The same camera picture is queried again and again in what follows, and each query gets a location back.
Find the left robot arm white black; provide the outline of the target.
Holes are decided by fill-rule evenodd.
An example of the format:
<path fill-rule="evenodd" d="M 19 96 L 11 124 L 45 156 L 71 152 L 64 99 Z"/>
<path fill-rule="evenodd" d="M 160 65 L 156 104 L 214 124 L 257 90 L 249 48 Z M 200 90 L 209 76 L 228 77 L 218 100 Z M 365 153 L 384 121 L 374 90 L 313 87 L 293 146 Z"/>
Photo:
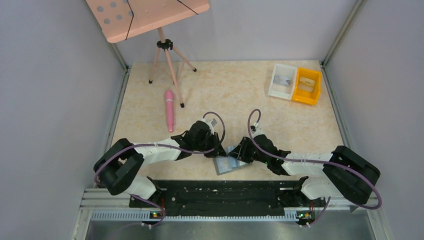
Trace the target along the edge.
<path fill-rule="evenodd" d="M 119 139 L 94 165 L 95 180 L 112 196 L 135 195 L 149 207 L 160 202 L 159 186 L 147 176 L 139 176 L 141 167 L 163 161 L 179 161 L 194 154 L 206 158 L 225 156 L 226 152 L 214 127 L 216 119 L 196 121 L 184 133 L 159 142 L 135 144 Z"/>

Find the grey-green leather card holder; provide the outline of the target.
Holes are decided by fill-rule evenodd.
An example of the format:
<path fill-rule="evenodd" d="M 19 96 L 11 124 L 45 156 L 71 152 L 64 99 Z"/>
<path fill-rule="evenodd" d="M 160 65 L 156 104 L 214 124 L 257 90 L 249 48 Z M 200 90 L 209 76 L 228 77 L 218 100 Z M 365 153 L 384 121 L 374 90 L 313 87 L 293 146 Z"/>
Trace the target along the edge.
<path fill-rule="evenodd" d="M 242 168 L 251 166 L 251 163 L 246 163 L 231 156 L 219 156 L 213 159 L 215 172 L 218 176 L 231 173 Z"/>

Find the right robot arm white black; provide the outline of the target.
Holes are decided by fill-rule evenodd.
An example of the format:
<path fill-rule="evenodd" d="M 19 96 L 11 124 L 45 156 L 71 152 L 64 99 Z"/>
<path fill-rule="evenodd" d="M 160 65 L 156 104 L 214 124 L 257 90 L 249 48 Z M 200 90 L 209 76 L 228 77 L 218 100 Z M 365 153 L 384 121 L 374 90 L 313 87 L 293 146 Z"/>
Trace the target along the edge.
<path fill-rule="evenodd" d="M 278 149 L 264 134 L 244 137 L 228 155 L 264 163 L 276 175 L 298 176 L 300 188 L 293 200 L 299 206 L 321 197 L 343 197 L 364 206 L 381 176 L 377 167 L 344 145 L 328 153 L 300 154 Z"/>

